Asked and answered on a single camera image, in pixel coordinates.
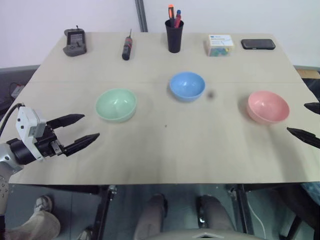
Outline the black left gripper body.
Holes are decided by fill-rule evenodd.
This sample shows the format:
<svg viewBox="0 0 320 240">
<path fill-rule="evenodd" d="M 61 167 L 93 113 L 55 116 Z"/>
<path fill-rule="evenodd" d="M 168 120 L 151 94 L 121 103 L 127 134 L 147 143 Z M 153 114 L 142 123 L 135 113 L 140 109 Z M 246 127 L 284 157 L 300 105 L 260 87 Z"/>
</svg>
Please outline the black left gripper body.
<svg viewBox="0 0 320 240">
<path fill-rule="evenodd" d="M 59 156 L 66 153 L 64 146 L 54 132 L 55 127 L 55 125 L 47 124 L 42 136 L 35 138 L 35 146 L 43 157 Z"/>
</svg>

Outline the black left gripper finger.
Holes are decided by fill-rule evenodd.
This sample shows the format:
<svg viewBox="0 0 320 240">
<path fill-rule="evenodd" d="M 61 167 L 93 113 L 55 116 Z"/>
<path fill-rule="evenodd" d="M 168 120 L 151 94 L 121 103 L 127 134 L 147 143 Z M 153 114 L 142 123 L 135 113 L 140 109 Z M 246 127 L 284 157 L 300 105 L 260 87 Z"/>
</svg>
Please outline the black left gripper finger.
<svg viewBox="0 0 320 240">
<path fill-rule="evenodd" d="M 66 147 L 63 147 L 62 153 L 67 157 L 70 155 L 73 155 L 73 154 L 83 150 L 84 148 L 88 147 L 99 136 L 100 136 L 99 133 L 94 133 L 94 134 L 83 136 L 83 137 L 75 140 L 74 143 L 72 143 Z"/>
<path fill-rule="evenodd" d="M 46 124 L 52 129 L 57 129 L 72 125 L 83 117 L 85 117 L 84 114 L 73 113 L 47 121 Z"/>
</svg>

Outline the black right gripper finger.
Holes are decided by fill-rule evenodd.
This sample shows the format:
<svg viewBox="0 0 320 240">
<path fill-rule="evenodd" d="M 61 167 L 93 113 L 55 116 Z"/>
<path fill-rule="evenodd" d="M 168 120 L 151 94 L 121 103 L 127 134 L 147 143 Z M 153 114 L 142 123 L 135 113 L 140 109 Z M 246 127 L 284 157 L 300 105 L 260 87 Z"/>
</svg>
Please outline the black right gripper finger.
<svg viewBox="0 0 320 240">
<path fill-rule="evenodd" d="M 320 103 L 319 102 L 309 102 L 305 103 L 304 106 L 315 114 L 320 114 Z"/>
<path fill-rule="evenodd" d="M 315 134 L 302 130 L 302 129 L 298 129 L 298 128 L 291 128 L 291 127 L 287 127 L 286 128 L 293 136 L 295 136 L 296 138 L 298 138 L 299 140 L 303 141 L 304 143 L 311 145 L 315 148 L 320 148 L 320 139 L 318 137 L 316 137 Z"/>
</svg>

